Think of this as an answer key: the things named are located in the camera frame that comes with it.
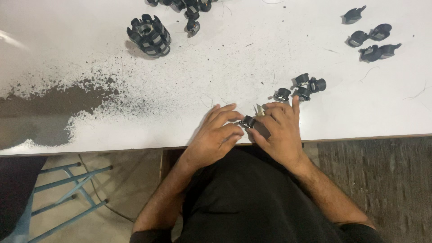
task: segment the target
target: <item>gray floor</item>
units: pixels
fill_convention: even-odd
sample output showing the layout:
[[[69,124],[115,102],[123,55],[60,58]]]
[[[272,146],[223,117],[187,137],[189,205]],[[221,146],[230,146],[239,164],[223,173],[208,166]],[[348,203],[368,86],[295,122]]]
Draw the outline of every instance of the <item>gray floor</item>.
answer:
[[[388,242],[420,243],[432,239],[432,137],[307,143],[311,160],[350,195],[374,220]],[[159,183],[161,149],[120,153],[87,153],[89,169],[114,165],[95,176],[95,187],[109,206],[135,218]],[[50,157],[44,168],[79,162],[75,155]],[[74,174],[85,173],[83,167]],[[66,178],[58,171],[38,177],[36,185]],[[55,202],[72,183],[35,194],[33,209]],[[91,183],[84,188],[99,202]],[[89,207],[78,198],[32,218],[30,238],[66,221]],[[173,236],[181,231],[181,218]],[[124,242],[132,223],[105,207],[49,236],[42,242]]]

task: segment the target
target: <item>right hand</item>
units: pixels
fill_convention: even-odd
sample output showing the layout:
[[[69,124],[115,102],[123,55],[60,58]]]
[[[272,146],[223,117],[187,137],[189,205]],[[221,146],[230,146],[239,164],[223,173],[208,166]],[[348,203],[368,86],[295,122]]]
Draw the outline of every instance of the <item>right hand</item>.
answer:
[[[311,162],[303,152],[300,140],[299,97],[294,96],[292,107],[280,102],[267,103],[266,106],[265,115],[255,119],[267,128],[270,137],[265,139],[253,128],[248,128],[247,131],[265,152],[287,170],[294,174],[304,170]]]

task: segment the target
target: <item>forearm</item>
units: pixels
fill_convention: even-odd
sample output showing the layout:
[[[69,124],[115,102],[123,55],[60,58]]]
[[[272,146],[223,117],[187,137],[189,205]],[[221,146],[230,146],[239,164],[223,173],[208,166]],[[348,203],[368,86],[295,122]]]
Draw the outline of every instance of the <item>forearm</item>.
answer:
[[[375,228],[366,214],[307,157],[302,160],[304,161],[301,164],[304,167],[292,173],[331,222],[359,223]]]
[[[183,204],[182,192],[195,171],[181,157],[138,215],[132,232],[173,227]]]

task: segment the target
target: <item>dark fabric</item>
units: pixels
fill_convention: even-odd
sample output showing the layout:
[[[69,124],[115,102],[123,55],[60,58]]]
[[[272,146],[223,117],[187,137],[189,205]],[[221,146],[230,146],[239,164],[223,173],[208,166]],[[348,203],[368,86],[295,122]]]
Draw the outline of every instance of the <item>dark fabric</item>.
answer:
[[[47,157],[0,158],[0,241],[15,228]]]
[[[176,242],[382,242],[368,226],[329,222],[292,174],[259,150],[235,148],[195,174]],[[140,242],[165,241],[131,239]]]
[[[135,232],[130,237],[129,242],[171,243],[171,230],[146,230]]]

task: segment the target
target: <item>blue metal stool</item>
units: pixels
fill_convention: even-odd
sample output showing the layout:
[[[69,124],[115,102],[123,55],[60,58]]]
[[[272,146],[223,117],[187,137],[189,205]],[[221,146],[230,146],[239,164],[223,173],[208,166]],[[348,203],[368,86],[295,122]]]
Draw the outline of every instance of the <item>blue metal stool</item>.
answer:
[[[103,200],[102,202],[96,204],[92,198],[90,197],[90,195],[88,195],[88,193],[84,190],[84,188],[82,188],[82,186],[84,185],[84,183],[86,183],[87,181],[89,181],[94,175],[100,173],[100,172],[104,172],[107,170],[111,170],[113,169],[113,166],[108,166],[102,169],[97,169],[91,172],[87,172],[84,173],[82,175],[78,175],[78,176],[74,176],[71,171],[69,170],[70,167],[77,167],[77,166],[81,166],[81,163],[75,163],[75,164],[70,164],[70,165],[65,165],[65,166],[59,166],[59,167],[55,167],[55,168],[51,168],[51,169],[43,169],[40,171],[39,174],[43,174],[43,173],[48,173],[48,172],[53,172],[53,171],[57,171],[57,170],[64,170],[66,172],[66,174],[68,175],[69,178],[67,179],[63,179],[57,182],[53,182],[53,183],[49,183],[46,185],[42,185],[42,186],[38,186],[35,188],[34,193],[46,190],[46,189],[50,189],[59,185],[63,185],[69,182],[73,182],[75,183],[75,187],[70,190],[68,193],[66,193],[63,197],[61,197],[57,202],[46,206],[44,208],[38,209],[34,212],[32,212],[31,216],[35,216],[37,214],[40,214],[42,212],[45,212],[51,208],[54,208],[62,203],[65,203],[67,201],[73,200],[74,198],[76,198],[76,195],[73,195],[73,193],[76,190],[79,190],[79,192],[87,199],[87,201],[90,203],[90,205],[92,206],[91,208],[87,209],[86,211],[82,212],[81,214],[69,219],[68,221],[48,230],[47,232],[43,233],[42,235],[35,237],[34,239],[30,240],[29,243],[35,243],[38,242],[44,238],[46,238],[47,236],[52,235],[54,232],[56,232],[57,230],[77,221],[78,219],[86,216],[87,214],[93,212],[94,210],[98,209],[99,207],[105,205],[108,203],[108,199]]]

